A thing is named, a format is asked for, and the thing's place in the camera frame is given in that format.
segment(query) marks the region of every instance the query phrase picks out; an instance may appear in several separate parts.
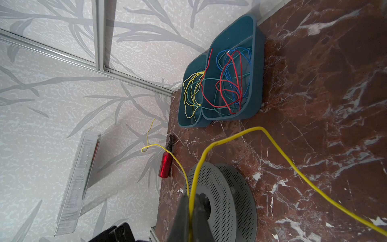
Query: green wire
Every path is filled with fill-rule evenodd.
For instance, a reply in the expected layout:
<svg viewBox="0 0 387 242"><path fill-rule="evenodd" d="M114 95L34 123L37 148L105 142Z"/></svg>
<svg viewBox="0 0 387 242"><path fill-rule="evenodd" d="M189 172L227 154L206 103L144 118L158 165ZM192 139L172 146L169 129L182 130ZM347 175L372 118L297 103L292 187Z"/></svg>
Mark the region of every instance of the green wire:
<svg viewBox="0 0 387 242"><path fill-rule="evenodd" d="M248 76L248 75L250 75L250 73L243 74L242 77L245 77L245 76ZM204 78L204 80L216 80L216 81L219 81L219 79L217 79L217 78L211 78L211 77L209 77L209 78ZM198 82L200 82L200 80L195 81L195 82L192 82L192 83L186 88L187 92L189 91L189 88L192 89L192 86L193 86L194 84L198 83ZM215 103L215 101L216 101L216 94L217 94L217 92L215 92L215 95L214 95L214 103ZM194 104L193 101L191 101L188 97L187 97L187 101L188 101L191 105L193 105L193 106L195 106L195 107L204 108L204 109L206 109L206 110L213 110L213 111L216 111L218 114L220 114L220 115L222 115L222 116L230 116L230 115L231 115L231 114L223 114L223 113L221 113L221 112L218 111L218 109L223 109L223 108L227 108L227 107L223 107L223 108L206 108L206 107L203 107L203 106L199 106L199 105Z"/></svg>
<svg viewBox="0 0 387 242"><path fill-rule="evenodd" d="M220 56L220 58L218 59L218 64L219 64L219 66L221 67L222 65L220 64L220 60L223 58L223 56L225 56L226 55L226 51L225 52L223 52L223 54Z"/></svg>

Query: gray perforated disc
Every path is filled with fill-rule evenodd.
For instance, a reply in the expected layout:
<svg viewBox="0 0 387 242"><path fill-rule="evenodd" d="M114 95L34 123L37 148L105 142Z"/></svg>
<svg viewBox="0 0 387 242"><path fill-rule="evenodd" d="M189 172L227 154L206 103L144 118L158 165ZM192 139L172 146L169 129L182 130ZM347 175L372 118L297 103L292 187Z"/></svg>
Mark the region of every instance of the gray perforated disc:
<svg viewBox="0 0 387 242"><path fill-rule="evenodd" d="M246 180L230 165L216 164L215 166L226 178L233 194L238 224L236 242L254 242L258 228L257 209Z"/></svg>
<svg viewBox="0 0 387 242"><path fill-rule="evenodd" d="M188 175L188 184L191 188L196 165ZM235 242L236 238L236 211L230 187L216 166L204 162L199 174L196 194L204 193L211 205L211 214L208 219L212 236L216 242Z"/></svg>

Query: wallpaper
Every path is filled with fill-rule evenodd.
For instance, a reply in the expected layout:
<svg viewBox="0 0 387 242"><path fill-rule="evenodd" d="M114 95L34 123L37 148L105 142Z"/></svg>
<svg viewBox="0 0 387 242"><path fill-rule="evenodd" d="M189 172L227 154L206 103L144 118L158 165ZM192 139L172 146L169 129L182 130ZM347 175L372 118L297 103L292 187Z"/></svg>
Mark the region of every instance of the wallpaper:
<svg viewBox="0 0 387 242"><path fill-rule="evenodd" d="M128 222L156 225L170 98L0 43L0 241L88 241ZM53 237L83 130L102 134L74 233Z"/></svg>
<svg viewBox="0 0 387 242"><path fill-rule="evenodd" d="M289 0L109 0L109 68L175 90L187 65L241 15L259 20ZM94 61L91 0L3 0L0 28ZM17 48L8 50L11 60Z"/></svg>

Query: yellow cable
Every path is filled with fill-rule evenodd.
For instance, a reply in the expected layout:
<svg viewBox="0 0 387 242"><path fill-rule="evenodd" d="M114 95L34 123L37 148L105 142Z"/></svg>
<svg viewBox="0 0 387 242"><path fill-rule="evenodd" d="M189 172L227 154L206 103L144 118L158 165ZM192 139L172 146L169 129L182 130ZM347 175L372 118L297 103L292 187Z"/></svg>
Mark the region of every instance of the yellow cable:
<svg viewBox="0 0 387 242"><path fill-rule="evenodd" d="M285 154L285 152L278 146L278 144L275 142L275 140L271 137L271 135L268 133L268 131L266 129L264 129L263 127L253 127L253 128L249 128L249 129L246 129L242 132L239 132L237 134L234 134L233 136L230 136L228 138L225 138L225 139L222 139L222 140L219 140L219 141L215 141L213 143L211 143L204 151L203 151L203 154L202 154L202 157L200 158L197 166L196 166L196 169L195 169L195 173L194 173L194 176L193 176L193 181L192 181L192 187L191 187L191 194L189 196L189 212L190 212L190 218L192 219L192 213L194 211L194 202L195 202L195 193L196 193L196 187L197 187L197 182L198 182L198 179L199 179L199 173L200 173L200 169L204 163L204 160L205 160L205 157L207 156L208 152L215 146L218 146L218 145L221 145L221 144L224 144L224 143L227 143L231 140L234 140L244 134L247 134L247 133L250 133L252 131L255 131L255 130L261 130L263 133L265 133L265 135L270 139L270 141L272 142L272 144L277 148L277 150L281 153L281 155L289 162L289 164L291 165L291 167L300 175L300 177L302 179L304 179L304 181L307 182L307 184L309 184L309 186L311 186L314 190L316 190L316 192L318 192L323 198L325 198L328 202L330 202L333 206L337 207L338 209L340 209L341 211L343 211L344 213L348 214L350 217L356 219L357 221L359 221L360 223L363 223L364 225L367 225L368 227L376 230L377 232L381 233L382 235L384 236L387 236L387 231L383 230L382 228L379 228L378 226L375 226L374 224L368 222L367 220L365 219L362 219L361 217L357 216L356 214L350 212L348 209L346 209L345 207L341 206L340 204L338 204L337 202L335 202L334 200L332 200L330 197L328 197L323 191L321 191L318 187L316 187L302 172L300 172L296 165L290 160L290 158Z"/></svg>
<svg viewBox="0 0 387 242"><path fill-rule="evenodd" d="M183 171L183 174L184 174L184 178L185 178L185 182L187 184L187 196L188 198L190 197L190 188L189 188L189 185L188 185L188 178L187 178L187 175L185 174L185 171L184 171L184 168L183 166L180 164L180 162L176 159L176 157L172 154L172 152L170 152L169 150L167 150L166 148L162 147L161 145L159 144L151 144L151 145L148 145L148 146L145 146L141 149L141 151L145 148L148 149L148 147L151 147L151 146L159 146L161 148L163 148L166 152L168 152L173 158L174 160L178 163L178 165L180 166L181 170Z"/></svg>
<svg viewBox="0 0 387 242"><path fill-rule="evenodd" d="M156 118L153 119L153 121L152 121L152 123L151 123L151 127L150 127L149 130L148 130L148 133L146 133L146 143L147 143L147 145L149 145L149 141L148 141L149 131L152 129L152 125L153 125L153 122L155 121L155 119L156 119Z"/></svg>

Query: marble surface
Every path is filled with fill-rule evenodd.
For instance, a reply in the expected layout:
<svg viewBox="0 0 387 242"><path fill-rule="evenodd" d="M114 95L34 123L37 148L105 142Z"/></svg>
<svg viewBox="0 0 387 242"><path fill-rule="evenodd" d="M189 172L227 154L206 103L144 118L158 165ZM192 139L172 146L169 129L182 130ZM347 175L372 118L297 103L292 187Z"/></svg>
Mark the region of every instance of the marble surface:
<svg viewBox="0 0 387 242"><path fill-rule="evenodd" d="M211 142L263 126L328 196L387 229L386 2L292 0L259 28L266 35L264 96L252 118L178 126L180 90L168 132L189 172ZM258 213L256 241L385 241L312 190L261 132L214 148L211 163L246 178ZM172 227L184 178L176 164L163 179L156 233Z"/></svg>

